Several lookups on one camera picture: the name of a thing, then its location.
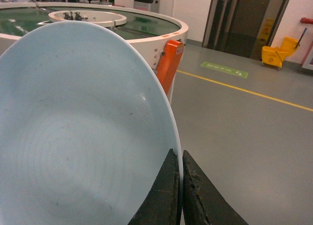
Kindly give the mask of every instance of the round machine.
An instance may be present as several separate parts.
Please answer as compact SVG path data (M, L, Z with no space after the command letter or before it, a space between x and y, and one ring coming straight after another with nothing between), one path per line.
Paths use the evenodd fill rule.
M7 40L16 41L35 28L51 23L48 16L50 13L67 11L71 16L70 11L85 10L115 13L126 17L125 24L110 26L110 30L127 40L153 69L157 68L169 40L186 43L188 26L172 17L124 7L67 2L0 4L0 43L9 45Z

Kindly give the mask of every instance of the door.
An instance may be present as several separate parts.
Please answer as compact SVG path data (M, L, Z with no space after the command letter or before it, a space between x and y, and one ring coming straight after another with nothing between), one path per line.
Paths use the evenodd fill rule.
M256 38L269 0L239 0L231 32Z
M213 0L203 39L204 47L260 59L262 46L267 43L257 39L264 18L270 15L278 19L285 1Z

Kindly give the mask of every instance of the yellow mop bucket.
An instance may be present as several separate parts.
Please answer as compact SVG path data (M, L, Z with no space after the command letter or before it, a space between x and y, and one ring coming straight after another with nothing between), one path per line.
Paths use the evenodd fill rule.
M279 47L262 47L262 62L268 65L274 65L277 67L283 66L284 59L288 56L288 51Z
M285 37L280 48L288 52L287 56L292 56L298 47L297 39Z

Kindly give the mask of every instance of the yellow caution sign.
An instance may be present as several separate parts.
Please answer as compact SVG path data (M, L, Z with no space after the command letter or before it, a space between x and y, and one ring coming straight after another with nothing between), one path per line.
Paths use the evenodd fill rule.
M274 22L275 22L275 19L271 19L271 18L266 19L263 25L262 31L260 33L260 36L259 36L260 40L265 40L265 41L268 40L269 34L273 28Z

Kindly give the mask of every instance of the green surface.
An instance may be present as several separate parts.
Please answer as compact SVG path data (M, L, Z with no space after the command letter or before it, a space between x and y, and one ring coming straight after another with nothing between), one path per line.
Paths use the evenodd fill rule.
M0 33L23 36L27 32L42 26L40 23L48 21L50 12L63 10L93 10L121 14L127 17L127 23L123 25L124 28L149 36L160 36L180 29L179 26L166 20L125 11L79 7L46 7L0 10ZM145 38L145 36L136 33L119 30L118 27L111 30L125 40Z
M202 65L202 67L205 68L211 68L220 72L225 72L225 73L229 73L238 77L243 77L243 78L247 78L248 77L248 73L247 72L243 72L237 69L233 69L230 67L225 67L223 65L216 65L213 63L209 63L209 62L204 62Z

